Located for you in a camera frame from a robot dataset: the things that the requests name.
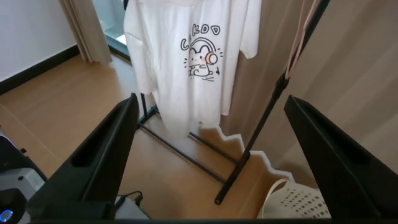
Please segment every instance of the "wooden floor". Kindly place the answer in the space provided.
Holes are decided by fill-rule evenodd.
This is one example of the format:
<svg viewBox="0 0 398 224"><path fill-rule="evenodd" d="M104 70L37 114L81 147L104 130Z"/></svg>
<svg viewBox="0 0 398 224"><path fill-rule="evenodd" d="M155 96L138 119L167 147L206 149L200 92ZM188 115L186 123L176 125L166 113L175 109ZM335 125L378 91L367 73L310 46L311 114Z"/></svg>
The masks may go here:
<svg viewBox="0 0 398 224"><path fill-rule="evenodd" d="M27 149L27 155L51 176L131 92L135 92L134 72L125 61L113 57L113 63L100 65L77 56L1 95L0 125L6 136L17 147ZM166 136L160 118L151 118L148 126ZM192 139L174 143L224 178L233 169ZM239 157L230 146L225 151ZM255 218L275 178L260 156L251 156L224 202L215 205L220 183L138 130L119 192L141 190L141 207L155 219Z"/></svg>

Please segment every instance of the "laundry basket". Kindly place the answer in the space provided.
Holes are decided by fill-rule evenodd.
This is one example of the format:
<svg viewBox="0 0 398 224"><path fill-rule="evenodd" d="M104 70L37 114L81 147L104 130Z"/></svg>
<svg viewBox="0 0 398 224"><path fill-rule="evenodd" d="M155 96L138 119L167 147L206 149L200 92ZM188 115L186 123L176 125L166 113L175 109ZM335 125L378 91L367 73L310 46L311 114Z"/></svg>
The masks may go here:
<svg viewBox="0 0 398 224"><path fill-rule="evenodd" d="M330 218L330 214L319 190L281 179L269 190L257 218Z"/></svg>

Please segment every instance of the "basket handle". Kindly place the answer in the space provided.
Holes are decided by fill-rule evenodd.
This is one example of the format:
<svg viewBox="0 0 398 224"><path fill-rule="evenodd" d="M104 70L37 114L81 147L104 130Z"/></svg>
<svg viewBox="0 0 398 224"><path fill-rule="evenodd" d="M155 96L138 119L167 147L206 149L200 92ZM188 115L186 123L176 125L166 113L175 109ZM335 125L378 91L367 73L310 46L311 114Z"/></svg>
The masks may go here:
<svg viewBox="0 0 398 224"><path fill-rule="evenodd" d="M274 184L272 184L271 188L268 191L266 199L264 200L264 203L262 204L261 218L264 218L264 207L266 205L266 202L267 202L269 196L271 196L271 194L274 192L275 188L277 188L280 184L286 183L288 181L289 181L288 179L279 179L279 180L275 181Z"/></svg>

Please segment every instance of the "cartoon headphones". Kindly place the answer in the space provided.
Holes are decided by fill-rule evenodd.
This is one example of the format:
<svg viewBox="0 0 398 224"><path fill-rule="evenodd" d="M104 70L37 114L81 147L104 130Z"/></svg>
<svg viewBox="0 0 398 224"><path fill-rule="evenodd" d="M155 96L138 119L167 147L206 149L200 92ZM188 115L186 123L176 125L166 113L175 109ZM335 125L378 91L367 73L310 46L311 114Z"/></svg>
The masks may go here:
<svg viewBox="0 0 398 224"><path fill-rule="evenodd" d="M190 44L190 48L192 48L192 46L196 42L199 42L199 41L203 41L204 43L206 43L206 46L210 48L210 51L206 54L206 57L205 57L206 63L209 64L209 65L214 65L215 63L217 63L218 57L215 54L216 47L214 46L214 44L210 40L208 40L208 39L206 39L204 37L198 37Z"/></svg>

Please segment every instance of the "shirt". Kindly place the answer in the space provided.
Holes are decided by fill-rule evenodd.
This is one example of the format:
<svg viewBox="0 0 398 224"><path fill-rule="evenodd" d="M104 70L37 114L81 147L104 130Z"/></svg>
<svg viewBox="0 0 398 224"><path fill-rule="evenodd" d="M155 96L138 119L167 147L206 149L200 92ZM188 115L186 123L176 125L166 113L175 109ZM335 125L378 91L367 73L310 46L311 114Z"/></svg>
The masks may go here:
<svg viewBox="0 0 398 224"><path fill-rule="evenodd" d="M124 33L137 89L174 136L228 115L239 50L257 54L261 0L130 0Z"/></svg>

